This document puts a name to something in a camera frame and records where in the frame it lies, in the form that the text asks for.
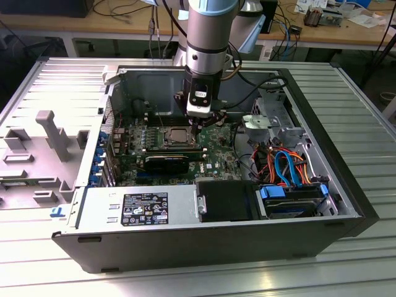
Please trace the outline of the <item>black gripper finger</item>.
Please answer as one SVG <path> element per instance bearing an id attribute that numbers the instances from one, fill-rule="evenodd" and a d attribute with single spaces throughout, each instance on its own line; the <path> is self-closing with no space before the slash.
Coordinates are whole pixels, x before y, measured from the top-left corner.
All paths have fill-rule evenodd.
<path id="1" fill-rule="evenodd" d="M 223 122 L 225 118 L 226 118 L 225 111 L 212 111 L 210 115 L 207 116 L 206 118 L 200 118 L 198 120 L 196 134 L 199 135 L 202 132 L 203 128 L 212 126 L 218 122 Z"/>
<path id="2" fill-rule="evenodd" d="M 191 135 L 197 135 L 197 121 L 195 117 L 189 116 L 187 114 L 187 99 L 184 97 L 183 91 L 178 91 L 173 95 L 173 98 L 179 107 L 180 111 L 182 112 L 183 116 L 188 119 L 188 122 L 191 126 Z"/>

